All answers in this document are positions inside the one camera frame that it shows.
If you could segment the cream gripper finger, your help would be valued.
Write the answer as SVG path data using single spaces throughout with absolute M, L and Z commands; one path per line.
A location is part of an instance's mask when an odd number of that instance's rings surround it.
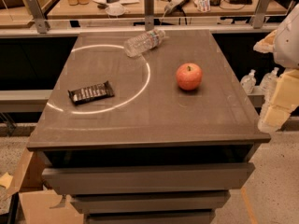
M 258 121 L 264 133 L 279 130 L 299 106 L 299 70 L 286 69 L 269 83 Z
M 276 37 L 277 31 L 272 31 L 269 35 L 267 35 L 262 40 L 258 41 L 254 46 L 253 49 L 255 51 L 261 52 L 261 53 L 269 53 L 273 52 L 274 49 L 274 39 Z

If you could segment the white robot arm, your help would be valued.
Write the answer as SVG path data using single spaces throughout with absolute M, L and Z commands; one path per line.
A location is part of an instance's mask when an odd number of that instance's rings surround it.
M 275 63 L 285 68 L 279 77 L 269 81 L 258 121 L 261 132 L 273 133 L 299 106 L 299 4 L 253 49 L 261 53 L 272 52 Z

